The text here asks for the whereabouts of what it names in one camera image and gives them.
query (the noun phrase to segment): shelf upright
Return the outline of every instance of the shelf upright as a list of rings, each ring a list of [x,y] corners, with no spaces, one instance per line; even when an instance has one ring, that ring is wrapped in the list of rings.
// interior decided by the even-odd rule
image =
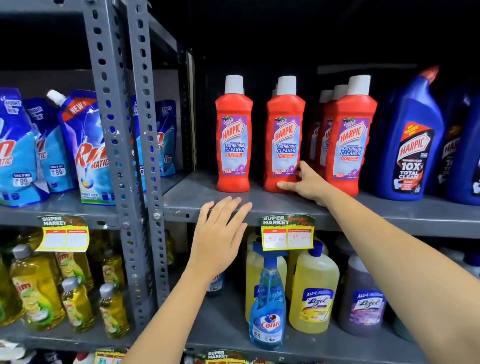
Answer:
[[[133,76],[137,97],[140,142],[142,145],[145,198],[152,239],[157,302],[160,306],[167,298],[167,247],[163,219],[163,198],[160,179],[160,161],[156,131],[155,97],[150,50],[149,14],[147,0],[127,1],[127,18],[132,48]]]
[[[151,251],[144,230],[140,164],[125,85],[124,28],[111,0],[84,0],[83,14],[98,107],[115,192],[133,318],[141,332],[155,311]]]

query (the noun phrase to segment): hand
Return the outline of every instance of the hand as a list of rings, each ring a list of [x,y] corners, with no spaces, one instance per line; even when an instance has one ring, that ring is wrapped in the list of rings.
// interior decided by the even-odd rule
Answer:
[[[214,202],[208,202],[200,209],[197,226],[193,235],[192,250],[188,261],[188,269],[194,270],[199,276],[205,277],[210,283],[222,273],[237,256],[241,238],[247,224],[243,223],[245,216],[252,208],[252,203],[244,204],[235,216],[228,222],[233,210],[240,204],[241,198],[225,197],[218,202],[208,216],[208,210]]]
[[[282,190],[293,191],[300,196],[313,200],[322,207],[326,207],[322,196],[332,188],[332,185],[320,177],[306,162],[300,161],[300,170],[297,176],[301,179],[299,182],[278,182],[277,187]]]

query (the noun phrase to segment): price label on pouch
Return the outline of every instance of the price label on pouch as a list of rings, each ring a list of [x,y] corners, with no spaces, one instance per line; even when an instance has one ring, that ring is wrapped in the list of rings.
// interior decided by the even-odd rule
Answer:
[[[82,216],[39,216],[43,239],[38,252],[86,252],[90,235]]]
[[[262,218],[264,250],[313,248],[315,218],[309,215],[271,215]]]
[[[114,349],[100,349],[95,352],[95,364],[120,364],[125,354]]]

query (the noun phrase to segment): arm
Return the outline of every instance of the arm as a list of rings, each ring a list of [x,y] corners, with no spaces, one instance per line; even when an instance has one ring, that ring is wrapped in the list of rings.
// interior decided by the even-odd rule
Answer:
[[[328,208],[398,317],[434,363],[480,356],[480,282],[459,265],[327,183],[305,162],[279,182]]]
[[[202,206],[193,236],[190,259],[179,282],[128,351],[122,364],[178,364],[188,334],[212,279],[223,272],[237,256],[243,232],[242,223],[252,204],[244,204],[230,222],[241,202],[226,197],[215,205]]]

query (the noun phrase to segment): gray bottle cap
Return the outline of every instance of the gray bottle cap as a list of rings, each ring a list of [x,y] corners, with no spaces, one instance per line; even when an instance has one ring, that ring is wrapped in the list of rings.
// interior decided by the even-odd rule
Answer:
[[[18,244],[12,249],[15,259],[27,258],[32,255],[32,248],[28,244]]]
[[[65,292],[71,292],[79,285],[77,277],[68,277],[63,280],[61,286]]]
[[[114,251],[112,248],[107,248],[105,249],[103,254],[105,255],[106,258],[112,258],[112,256],[114,255]]]
[[[110,298],[115,294],[115,285],[111,282],[102,284],[100,286],[100,296],[102,298]]]

